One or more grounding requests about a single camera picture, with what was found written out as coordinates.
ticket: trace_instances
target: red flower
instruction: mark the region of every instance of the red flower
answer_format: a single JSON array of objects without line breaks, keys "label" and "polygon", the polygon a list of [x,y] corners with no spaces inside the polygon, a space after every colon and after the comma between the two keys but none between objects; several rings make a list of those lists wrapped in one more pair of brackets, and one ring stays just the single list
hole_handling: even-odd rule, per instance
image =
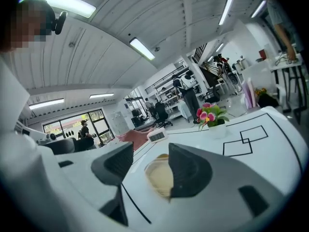
[{"label": "red flower", "polygon": [[202,113],[202,109],[199,108],[199,109],[197,110],[197,117],[198,117],[198,118],[199,118],[199,116],[201,115],[201,113]]}]

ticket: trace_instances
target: person's hand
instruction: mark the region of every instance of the person's hand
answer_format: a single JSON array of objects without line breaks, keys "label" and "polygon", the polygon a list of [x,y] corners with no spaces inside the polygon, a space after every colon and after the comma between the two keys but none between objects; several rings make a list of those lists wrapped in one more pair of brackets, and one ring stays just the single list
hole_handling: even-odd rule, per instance
[{"label": "person's hand", "polygon": [[292,46],[287,48],[287,55],[288,55],[289,60],[292,60],[292,61],[296,60],[296,54]]}]

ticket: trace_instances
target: pink flower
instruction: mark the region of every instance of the pink flower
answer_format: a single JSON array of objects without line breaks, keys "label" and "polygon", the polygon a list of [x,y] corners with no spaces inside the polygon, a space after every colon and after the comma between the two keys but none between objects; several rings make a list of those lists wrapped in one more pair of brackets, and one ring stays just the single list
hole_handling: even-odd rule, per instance
[{"label": "pink flower", "polygon": [[201,120],[205,120],[207,118],[207,113],[206,112],[202,112],[201,115],[199,116],[199,118]]},{"label": "pink flower", "polygon": [[202,112],[199,118],[201,120],[205,120],[204,124],[206,124],[208,121],[214,121],[216,119],[216,116],[213,113],[207,114],[206,112]]},{"label": "pink flower", "polygon": [[207,102],[207,103],[203,104],[203,107],[212,107],[212,105]]},{"label": "pink flower", "polygon": [[202,109],[199,108],[199,109],[197,110],[197,117],[199,117],[199,116],[201,115],[201,113],[202,113]]}]

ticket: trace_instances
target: fluorescent light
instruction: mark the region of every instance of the fluorescent light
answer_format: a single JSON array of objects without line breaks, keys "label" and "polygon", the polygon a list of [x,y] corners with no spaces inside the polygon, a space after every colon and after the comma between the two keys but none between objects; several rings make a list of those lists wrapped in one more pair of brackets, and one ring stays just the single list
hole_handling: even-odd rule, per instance
[{"label": "fluorescent light", "polygon": [[257,7],[255,12],[252,14],[251,18],[255,17],[261,11],[261,9],[264,7],[265,3],[266,3],[266,0],[263,0],[261,2],[261,4]]},{"label": "fluorescent light", "polygon": [[222,46],[223,46],[223,43],[221,43],[221,45],[218,47],[218,49],[216,50],[216,52],[219,52],[219,50],[221,49]]},{"label": "fluorescent light", "polygon": [[90,99],[92,98],[99,98],[99,97],[108,97],[108,96],[113,96],[114,93],[110,93],[110,94],[99,94],[99,95],[90,95]]},{"label": "fluorescent light", "polygon": [[231,7],[231,5],[232,5],[232,1],[233,1],[233,0],[227,0],[227,1],[226,1],[226,4],[225,4],[224,10],[223,10],[223,14],[222,14],[222,16],[221,16],[219,25],[222,25],[222,24],[224,23],[225,18],[226,18],[226,16],[227,16],[227,13],[228,13],[228,11],[230,10],[230,7]]},{"label": "fluorescent light", "polygon": [[67,11],[74,12],[86,18],[89,18],[92,13],[96,10],[95,6],[92,6],[82,0],[46,0],[52,7],[64,9]]},{"label": "fluorescent light", "polygon": [[153,60],[154,55],[137,39],[133,38],[130,41],[130,45],[137,49],[140,53],[144,54],[149,60]]},{"label": "fluorescent light", "polygon": [[55,105],[55,104],[59,104],[59,103],[64,103],[64,99],[58,99],[58,100],[46,101],[46,102],[41,102],[41,103],[33,104],[33,105],[30,105],[29,108],[31,110],[33,110],[33,109],[36,109],[36,108],[40,108],[40,107],[44,107],[44,106],[50,106],[50,105]]}]

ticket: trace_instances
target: person wearing backpack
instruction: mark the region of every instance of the person wearing backpack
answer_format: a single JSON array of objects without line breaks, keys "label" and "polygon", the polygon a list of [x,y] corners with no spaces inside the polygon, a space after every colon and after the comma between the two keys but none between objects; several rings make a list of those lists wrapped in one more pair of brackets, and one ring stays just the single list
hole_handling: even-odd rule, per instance
[{"label": "person wearing backpack", "polygon": [[189,75],[183,75],[181,78],[178,78],[177,75],[173,75],[172,79],[177,98],[180,99],[178,92],[179,90],[183,96],[184,102],[188,106],[190,113],[194,119],[193,123],[198,124],[197,110],[199,109],[199,104],[196,94],[193,90],[193,86],[197,84],[196,81]]}]

